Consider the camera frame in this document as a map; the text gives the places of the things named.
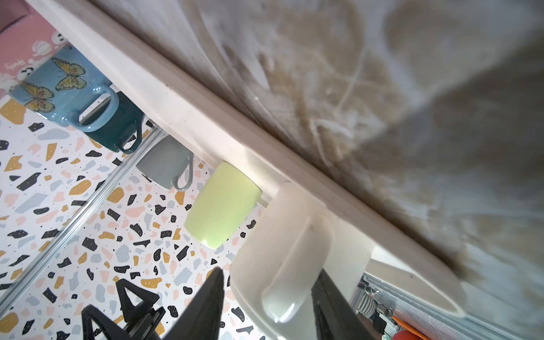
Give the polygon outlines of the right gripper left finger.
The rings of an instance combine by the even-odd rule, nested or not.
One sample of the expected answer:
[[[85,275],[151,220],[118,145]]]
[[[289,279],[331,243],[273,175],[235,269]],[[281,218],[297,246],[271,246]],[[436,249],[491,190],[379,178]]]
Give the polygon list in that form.
[[[216,267],[164,339],[219,339],[224,273]]]

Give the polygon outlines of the light blue butterfly mug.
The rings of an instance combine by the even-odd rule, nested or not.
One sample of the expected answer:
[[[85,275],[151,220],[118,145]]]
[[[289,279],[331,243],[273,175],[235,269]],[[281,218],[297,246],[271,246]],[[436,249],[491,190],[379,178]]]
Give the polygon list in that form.
[[[105,111],[95,121],[81,123],[82,113],[106,93],[110,102]],[[85,133],[102,128],[120,103],[111,81],[69,43],[11,89],[9,96],[59,126],[73,126]]]

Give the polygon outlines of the white mug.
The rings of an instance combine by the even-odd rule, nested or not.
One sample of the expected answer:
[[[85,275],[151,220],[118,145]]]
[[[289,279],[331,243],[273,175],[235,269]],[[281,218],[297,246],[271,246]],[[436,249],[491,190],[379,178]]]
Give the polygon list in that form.
[[[237,252],[230,287],[268,339],[316,339],[311,290],[320,272],[350,301],[374,249],[364,233],[286,182]]]

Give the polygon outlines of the grey mug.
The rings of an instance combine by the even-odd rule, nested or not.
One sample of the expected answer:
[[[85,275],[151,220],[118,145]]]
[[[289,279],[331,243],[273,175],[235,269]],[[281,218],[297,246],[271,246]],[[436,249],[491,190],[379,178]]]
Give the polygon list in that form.
[[[147,152],[136,167],[162,188],[184,192],[193,183],[194,153],[168,135]]]

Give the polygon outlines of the pink patterned mug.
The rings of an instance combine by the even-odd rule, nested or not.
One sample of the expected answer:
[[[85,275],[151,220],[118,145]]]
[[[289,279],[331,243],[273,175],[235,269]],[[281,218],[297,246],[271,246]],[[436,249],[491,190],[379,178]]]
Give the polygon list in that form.
[[[1,34],[1,96],[36,71],[67,44],[39,14],[30,14]]]

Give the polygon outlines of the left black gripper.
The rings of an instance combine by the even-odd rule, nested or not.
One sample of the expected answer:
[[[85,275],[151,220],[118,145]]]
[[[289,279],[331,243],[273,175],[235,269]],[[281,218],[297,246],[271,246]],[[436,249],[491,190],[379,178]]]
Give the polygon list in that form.
[[[94,327],[106,339],[159,339],[157,327],[166,313],[163,307],[154,308],[160,297],[126,279],[118,280],[116,289],[126,325],[120,327],[97,307],[88,305],[82,310],[83,339],[95,338]]]

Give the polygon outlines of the dark green mug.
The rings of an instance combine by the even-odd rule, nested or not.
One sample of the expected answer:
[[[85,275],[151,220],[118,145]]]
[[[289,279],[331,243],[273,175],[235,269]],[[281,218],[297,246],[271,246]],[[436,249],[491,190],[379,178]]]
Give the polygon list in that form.
[[[117,93],[119,107],[101,128],[85,133],[113,152],[134,153],[143,141],[144,113],[123,92]]]

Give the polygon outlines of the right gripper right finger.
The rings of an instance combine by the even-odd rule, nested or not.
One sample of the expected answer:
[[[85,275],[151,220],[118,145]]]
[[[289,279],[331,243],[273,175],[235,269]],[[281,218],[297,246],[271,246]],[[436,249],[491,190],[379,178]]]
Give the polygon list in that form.
[[[325,270],[311,291],[318,339],[374,339]]]

